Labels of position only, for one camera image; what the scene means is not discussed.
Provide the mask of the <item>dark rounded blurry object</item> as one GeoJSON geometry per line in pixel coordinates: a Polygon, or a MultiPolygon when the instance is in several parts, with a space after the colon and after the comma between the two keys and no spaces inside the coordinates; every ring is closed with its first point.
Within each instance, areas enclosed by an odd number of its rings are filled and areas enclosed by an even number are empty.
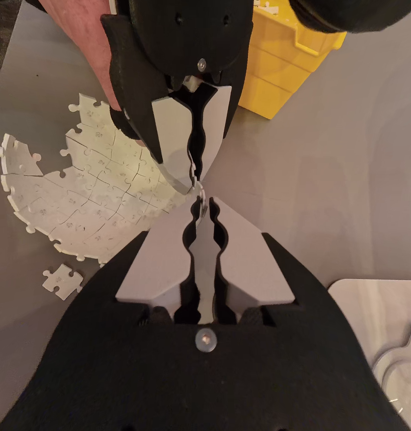
{"type": "Polygon", "coordinates": [[[411,0],[290,0],[302,25],[323,33],[384,30],[411,13],[411,0]]]}

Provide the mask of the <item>partly built puzzle ball shell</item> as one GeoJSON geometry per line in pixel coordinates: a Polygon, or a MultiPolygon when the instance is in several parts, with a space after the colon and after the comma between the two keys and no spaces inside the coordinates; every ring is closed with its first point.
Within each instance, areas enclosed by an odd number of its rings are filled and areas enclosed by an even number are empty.
{"type": "Polygon", "coordinates": [[[69,110],[80,116],[79,131],[70,129],[60,150],[71,165],[45,174],[38,166],[41,156],[5,133],[1,184],[28,233],[40,232],[57,251],[103,266],[201,187],[187,195],[176,191],[149,150],[116,128],[108,103],[79,94],[69,110]]]}

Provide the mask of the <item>yellow plastic bin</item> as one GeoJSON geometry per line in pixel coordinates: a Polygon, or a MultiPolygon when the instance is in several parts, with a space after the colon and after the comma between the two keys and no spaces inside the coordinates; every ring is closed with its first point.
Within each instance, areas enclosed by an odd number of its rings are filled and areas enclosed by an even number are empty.
{"type": "Polygon", "coordinates": [[[346,33],[326,34],[300,22],[290,27],[253,8],[253,30],[239,106],[272,119],[346,33]]]}

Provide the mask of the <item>person's left forearm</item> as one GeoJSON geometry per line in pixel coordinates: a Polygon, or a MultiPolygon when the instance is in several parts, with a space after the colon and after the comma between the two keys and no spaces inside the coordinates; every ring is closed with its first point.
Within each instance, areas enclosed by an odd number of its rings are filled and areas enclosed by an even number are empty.
{"type": "Polygon", "coordinates": [[[42,0],[45,11],[79,47],[93,69],[107,100],[121,111],[110,79],[111,49],[101,16],[111,14],[108,0],[42,0]]]}

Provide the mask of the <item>white loose puzzle piece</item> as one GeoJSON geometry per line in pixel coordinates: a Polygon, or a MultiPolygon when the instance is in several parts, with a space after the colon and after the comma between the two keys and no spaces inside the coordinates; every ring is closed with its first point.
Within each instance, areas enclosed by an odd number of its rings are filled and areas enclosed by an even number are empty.
{"type": "Polygon", "coordinates": [[[54,292],[58,288],[55,292],[56,296],[66,300],[74,291],[80,292],[82,289],[83,277],[78,272],[73,272],[73,275],[70,275],[71,271],[72,269],[64,264],[60,265],[53,273],[49,270],[43,271],[46,280],[42,286],[49,292],[54,292]]]}

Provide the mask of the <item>single curved puzzle piece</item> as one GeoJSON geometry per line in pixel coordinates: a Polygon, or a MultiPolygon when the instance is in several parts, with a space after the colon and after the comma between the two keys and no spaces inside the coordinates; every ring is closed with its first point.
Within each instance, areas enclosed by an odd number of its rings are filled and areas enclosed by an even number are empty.
{"type": "Polygon", "coordinates": [[[207,213],[208,204],[207,204],[207,198],[206,198],[204,188],[202,184],[197,180],[196,180],[195,186],[193,187],[192,194],[197,195],[197,197],[199,197],[201,200],[201,209],[199,213],[199,218],[196,221],[196,227],[198,227],[207,213]]]}

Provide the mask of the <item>pile of white puzzle pieces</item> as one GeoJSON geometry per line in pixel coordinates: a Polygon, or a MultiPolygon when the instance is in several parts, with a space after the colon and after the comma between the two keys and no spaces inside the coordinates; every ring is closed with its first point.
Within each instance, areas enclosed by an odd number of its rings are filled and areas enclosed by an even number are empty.
{"type": "Polygon", "coordinates": [[[296,27],[299,23],[288,0],[254,0],[254,10],[276,22],[296,27]]]}

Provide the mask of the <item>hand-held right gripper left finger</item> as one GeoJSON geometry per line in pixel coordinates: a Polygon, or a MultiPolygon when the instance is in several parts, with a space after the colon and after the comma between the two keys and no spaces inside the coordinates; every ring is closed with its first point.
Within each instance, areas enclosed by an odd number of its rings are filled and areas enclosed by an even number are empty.
{"type": "Polygon", "coordinates": [[[202,199],[190,197],[152,225],[117,291],[119,302],[164,307],[175,321],[200,320],[189,248],[196,239],[201,211],[202,199]]]}

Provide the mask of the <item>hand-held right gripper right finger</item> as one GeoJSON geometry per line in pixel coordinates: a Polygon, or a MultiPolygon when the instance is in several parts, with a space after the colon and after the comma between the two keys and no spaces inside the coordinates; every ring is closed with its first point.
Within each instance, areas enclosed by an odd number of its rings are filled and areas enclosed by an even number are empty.
{"type": "Polygon", "coordinates": [[[247,309],[294,303],[263,233],[217,197],[210,198],[209,210],[220,248],[214,277],[217,321],[236,324],[247,309]]]}

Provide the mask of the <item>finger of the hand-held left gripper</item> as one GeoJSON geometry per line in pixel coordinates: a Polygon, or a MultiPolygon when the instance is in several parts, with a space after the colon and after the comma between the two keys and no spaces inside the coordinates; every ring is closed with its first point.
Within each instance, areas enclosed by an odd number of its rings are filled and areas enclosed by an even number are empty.
{"type": "Polygon", "coordinates": [[[187,195],[195,186],[194,163],[188,149],[192,111],[171,97],[153,101],[152,108],[163,159],[158,168],[169,185],[187,195]]]}
{"type": "Polygon", "coordinates": [[[195,165],[194,175],[203,181],[224,138],[232,87],[217,87],[200,78],[188,77],[187,90],[193,119],[188,150],[195,165]]]}

